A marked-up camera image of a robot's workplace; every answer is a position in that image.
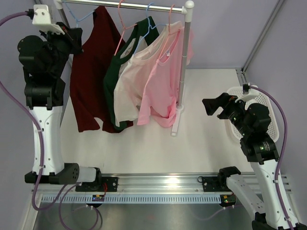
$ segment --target green shirt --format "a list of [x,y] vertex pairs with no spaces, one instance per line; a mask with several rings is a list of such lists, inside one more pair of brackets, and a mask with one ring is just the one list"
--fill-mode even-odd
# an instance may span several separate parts
[[[154,20],[152,17],[149,17],[150,24],[152,27],[155,26]],[[116,87],[119,74],[122,72],[123,64],[128,62],[128,60],[132,57],[137,45],[139,43],[140,37],[145,36],[148,33],[148,19],[144,19],[137,23],[137,25],[133,28],[132,34],[126,44],[123,46],[121,50],[117,52],[115,56],[112,57],[111,64],[106,72],[103,84],[104,84],[104,92],[106,96],[106,103],[108,106],[108,110],[110,113],[111,123],[114,125],[116,130],[123,130],[127,128],[127,122],[122,121],[119,123],[119,127],[115,124],[115,113],[114,113],[114,89]],[[156,28],[153,30],[150,29],[149,34],[144,38],[146,44],[149,46],[157,37],[159,36],[159,32]]]

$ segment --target white basket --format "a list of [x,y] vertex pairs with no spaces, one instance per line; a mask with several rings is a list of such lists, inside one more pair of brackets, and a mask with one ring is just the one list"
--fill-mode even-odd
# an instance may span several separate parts
[[[243,89],[242,89],[242,87],[232,87],[227,91],[227,93],[229,95],[235,95],[237,97],[240,97],[240,96],[243,95]],[[273,108],[272,108],[272,105],[271,105],[269,98],[266,95],[264,95],[260,92],[258,97],[256,97],[253,100],[246,102],[245,109],[247,109],[252,103],[260,103],[260,104],[268,107],[269,112],[270,112],[269,115],[271,117],[272,122],[269,124],[267,133],[272,138],[272,140],[274,142],[276,142],[279,138],[279,130],[278,130],[276,118],[275,118],[274,111],[273,111]],[[227,133],[231,136],[231,138],[235,142],[240,142],[242,135],[239,133],[237,128],[234,125],[232,125],[229,120],[225,120],[225,125],[226,125],[226,129],[227,129]]]

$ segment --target perforated white strip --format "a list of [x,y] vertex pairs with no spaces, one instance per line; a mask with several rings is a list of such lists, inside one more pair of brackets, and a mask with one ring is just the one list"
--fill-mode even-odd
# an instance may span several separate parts
[[[42,203],[51,203],[56,194],[45,194]],[[66,195],[63,203],[77,204],[220,204],[219,195],[113,195],[108,194],[104,201],[95,201],[95,195],[69,194]]]

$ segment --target pink shirt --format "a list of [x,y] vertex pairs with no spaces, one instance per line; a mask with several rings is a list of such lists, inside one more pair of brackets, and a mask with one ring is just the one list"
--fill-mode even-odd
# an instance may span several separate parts
[[[181,28],[168,51],[156,61],[150,73],[142,97],[138,125],[148,124],[150,115],[162,127],[170,127],[175,122],[183,34],[184,28]],[[193,37],[191,31],[187,64],[194,54],[191,45]]]

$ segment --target maroon sweater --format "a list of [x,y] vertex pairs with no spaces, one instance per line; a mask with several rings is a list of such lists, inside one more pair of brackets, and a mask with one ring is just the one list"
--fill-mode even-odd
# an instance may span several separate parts
[[84,43],[84,52],[73,57],[71,68],[70,95],[78,123],[79,132],[98,130],[99,124],[94,117],[104,123],[102,130],[118,133],[114,129],[108,112],[103,79],[111,63],[120,34],[105,7],[99,6],[94,16],[94,28],[89,39]]

